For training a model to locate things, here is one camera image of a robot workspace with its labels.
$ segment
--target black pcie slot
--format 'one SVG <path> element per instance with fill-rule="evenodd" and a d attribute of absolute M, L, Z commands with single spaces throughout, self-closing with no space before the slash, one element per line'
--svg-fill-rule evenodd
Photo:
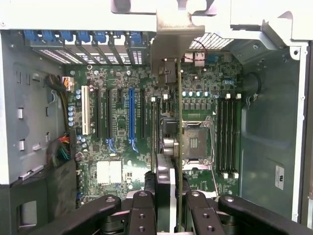
<path fill-rule="evenodd" d="M 122 103 L 123 91 L 122 89 L 117 89 L 117 103 Z"/>
<path fill-rule="evenodd" d="M 140 89 L 140 137 L 146 138 L 146 95 L 144 89 Z"/>
<path fill-rule="evenodd" d="M 110 89 L 106 91 L 106 138 L 112 138 L 112 130 L 111 130 L 111 123 L 112 123 L 112 92 Z"/>
<path fill-rule="evenodd" d="M 216 168 L 217 171 L 222 169 L 222 156 L 221 156 L 221 120 L 222 120 L 222 101 L 219 99 L 217 102 L 217 132 L 216 132 Z"/>
<path fill-rule="evenodd" d="M 161 152 L 161 145 L 160 145 L 160 131 L 161 131 L 161 99 L 157 99 L 156 101 L 156 152 L 160 153 Z"/>
<path fill-rule="evenodd" d="M 232 151 L 232 171 L 235 172 L 236 169 L 236 148 L 237 148 L 237 132 L 239 130 L 237 130 L 237 118 L 238 118 L 238 114 L 237 114 L 237 108 L 238 108 L 238 103 L 237 101 L 233 102 L 233 151 Z"/>
<path fill-rule="evenodd" d="M 102 130 L 101 130 L 101 91 L 96 89 L 94 91 L 94 116 L 95 116 L 95 135 L 97 138 L 102 137 Z"/>

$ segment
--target mounting hole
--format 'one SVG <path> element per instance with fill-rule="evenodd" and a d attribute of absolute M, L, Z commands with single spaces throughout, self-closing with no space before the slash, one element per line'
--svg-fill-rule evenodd
<path fill-rule="evenodd" d="M 143 227 L 143 226 L 139 227 L 139 232 L 144 232 L 145 230 L 146 230 L 145 227 Z"/>
<path fill-rule="evenodd" d="M 215 228 L 212 227 L 211 225 L 207 226 L 206 229 L 210 232 L 214 232 Z"/>

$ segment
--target white sticker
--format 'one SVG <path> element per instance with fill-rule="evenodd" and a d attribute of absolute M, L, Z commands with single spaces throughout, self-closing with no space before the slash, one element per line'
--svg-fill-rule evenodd
<path fill-rule="evenodd" d="M 276 166 L 275 173 L 275 186 L 284 190 L 284 169 L 280 166 Z"/>

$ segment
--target metal bracket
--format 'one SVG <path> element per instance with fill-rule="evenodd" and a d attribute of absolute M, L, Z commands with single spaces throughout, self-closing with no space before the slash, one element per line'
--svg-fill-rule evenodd
<path fill-rule="evenodd" d="M 276 19 L 268 22 L 263 21 L 261 31 L 279 48 L 307 46 L 308 42 L 292 39 L 293 15 L 290 11 L 285 12 Z"/>
<path fill-rule="evenodd" d="M 204 25 L 196 26 L 191 14 L 179 11 L 176 0 L 156 2 L 156 37 L 151 45 L 151 70 L 156 77 L 164 59 L 180 59 L 192 40 L 204 34 Z"/>

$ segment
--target ventilation grille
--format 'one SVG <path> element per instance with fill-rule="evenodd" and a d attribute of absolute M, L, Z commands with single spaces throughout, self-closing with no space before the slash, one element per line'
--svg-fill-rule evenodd
<path fill-rule="evenodd" d="M 61 63 L 63 64 L 71 64 L 71 62 L 63 59 L 62 57 L 58 56 L 57 54 L 53 53 L 52 51 L 50 50 L 39 50 L 40 52 L 42 52 L 43 54 L 49 56 L 49 57 L 52 57 L 53 59 L 55 60 L 58 60 L 60 61 Z"/>
<path fill-rule="evenodd" d="M 223 39 L 215 33 L 205 33 L 202 37 L 196 38 L 196 40 L 201 42 L 207 50 L 221 50 L 233 41 L 233 39 Z M 203 49 L 203 46 L 193 41 L 189 49 L 200 50 Z"/>
<path fill-rule="evenodd" d="M 133 51 L 134 61 L 136 65 L 141 65 L 141 51 Z"/>
<path fill-rule="evenodd" d="M 66 57 L 67 59 L 71 60 L 72 62 L 76 63 L 76 64 L 82 64 L 82 62 L 80 62 L 79 60 L 77 60 L 74 56 L 72 56 L 71 54 L 63 51 L 63 50 L 56 50 L 57 53 L 59 53 L 60 55 Z"/>

